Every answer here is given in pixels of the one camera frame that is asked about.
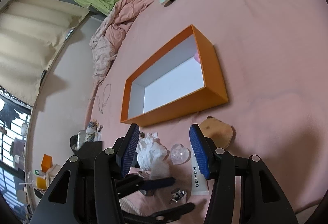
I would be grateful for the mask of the white Red Earth cream tube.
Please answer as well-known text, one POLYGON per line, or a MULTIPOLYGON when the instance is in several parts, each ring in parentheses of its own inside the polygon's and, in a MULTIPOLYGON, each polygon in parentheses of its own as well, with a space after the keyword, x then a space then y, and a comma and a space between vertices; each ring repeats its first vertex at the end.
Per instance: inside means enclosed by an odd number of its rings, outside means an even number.
POLYGON ((201 174, 196 161, 196 156, 191 149, 191 166, 192 166, 192 187, 191 194, 192 196, 204 196, 209 195, 209 189, 207 180, 204 175, 201 174))

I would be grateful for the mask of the pink crumpled duvet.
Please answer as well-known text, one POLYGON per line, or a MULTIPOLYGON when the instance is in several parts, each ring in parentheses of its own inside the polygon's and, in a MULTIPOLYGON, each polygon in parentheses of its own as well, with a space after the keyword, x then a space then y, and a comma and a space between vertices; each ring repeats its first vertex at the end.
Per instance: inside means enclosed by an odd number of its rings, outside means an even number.
POLYGON ((90 40, 93 79, 101 85, 134 20, 154 0, 120 0, 104 19, 90 40))

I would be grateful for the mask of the cream curtain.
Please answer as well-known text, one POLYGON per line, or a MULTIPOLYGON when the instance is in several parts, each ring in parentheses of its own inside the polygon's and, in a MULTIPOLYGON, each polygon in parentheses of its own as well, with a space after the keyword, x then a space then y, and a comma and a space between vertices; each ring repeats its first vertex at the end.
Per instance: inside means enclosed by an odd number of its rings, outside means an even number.
POLYGON ((59 0, 15 0, 1 13, 1 87, 33 106, 42 74, 61 51, 69 31, 89 10, 59 0))

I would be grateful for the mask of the brown hamster plush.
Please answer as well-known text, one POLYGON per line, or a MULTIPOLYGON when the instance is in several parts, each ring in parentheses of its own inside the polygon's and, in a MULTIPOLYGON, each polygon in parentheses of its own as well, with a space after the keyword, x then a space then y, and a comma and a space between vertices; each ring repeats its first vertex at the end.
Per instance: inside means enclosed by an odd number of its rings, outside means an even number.
POLYGON ((233 138, 232 126, 209 116, 199 125, 203 135, 213 140, 216 147, 226 149, 233 138))

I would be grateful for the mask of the white tissue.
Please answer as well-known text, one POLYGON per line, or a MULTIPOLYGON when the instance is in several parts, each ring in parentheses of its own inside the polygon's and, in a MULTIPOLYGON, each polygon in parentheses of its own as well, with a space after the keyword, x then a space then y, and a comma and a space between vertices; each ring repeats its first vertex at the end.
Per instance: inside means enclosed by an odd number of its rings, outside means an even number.
POLYGON ((157 132, 148 133, 140 138, 136 153, 140 170, 147 172, 150 179, 162 179, 170 176, 170 166, 166 161, 169 152, 160 143, 157 132))

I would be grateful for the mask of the pink heart-shaped case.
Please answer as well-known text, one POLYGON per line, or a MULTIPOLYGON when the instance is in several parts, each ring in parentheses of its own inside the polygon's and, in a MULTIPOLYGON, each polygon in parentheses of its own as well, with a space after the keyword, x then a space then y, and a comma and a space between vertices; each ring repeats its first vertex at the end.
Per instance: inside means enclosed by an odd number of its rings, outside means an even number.
POLYGON ((198 53, 198 52, 195 53, 195 55, 194 55, 194 59, 195 59, 198 63, 200 63, 200 57, 199 57, 199 53, 198 53))

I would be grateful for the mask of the patterned small pouch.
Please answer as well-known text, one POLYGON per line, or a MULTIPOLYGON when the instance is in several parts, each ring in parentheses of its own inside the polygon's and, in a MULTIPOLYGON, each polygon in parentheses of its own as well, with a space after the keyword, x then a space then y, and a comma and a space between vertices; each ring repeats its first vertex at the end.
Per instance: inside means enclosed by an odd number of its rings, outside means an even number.
POLYGON ((84 138, 85 142, 96 142, 101 141, 101 131, 103 125, 101 125, 97 120, 92 120, 86 127, 86 135, 84 138))

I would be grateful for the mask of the clear heart-shaped case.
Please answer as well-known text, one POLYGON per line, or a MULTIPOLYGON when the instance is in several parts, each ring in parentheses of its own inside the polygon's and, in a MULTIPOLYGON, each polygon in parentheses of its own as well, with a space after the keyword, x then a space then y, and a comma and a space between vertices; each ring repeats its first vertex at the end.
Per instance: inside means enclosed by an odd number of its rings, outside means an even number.
POLYGON ((188 161, 190 151, 188 148, 183 147, 182 144, 175 144, 171 147, 170 157, 174 165, 181 165, 188 161))

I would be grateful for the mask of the orange cardboard box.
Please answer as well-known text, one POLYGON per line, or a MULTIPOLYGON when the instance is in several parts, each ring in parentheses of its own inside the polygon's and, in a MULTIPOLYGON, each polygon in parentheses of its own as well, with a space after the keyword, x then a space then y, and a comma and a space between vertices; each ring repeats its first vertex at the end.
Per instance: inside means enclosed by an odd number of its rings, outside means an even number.
POLYGON ((228 101, 215 47, 189 25, 127 78, 120 121, 146 127, 228 101))

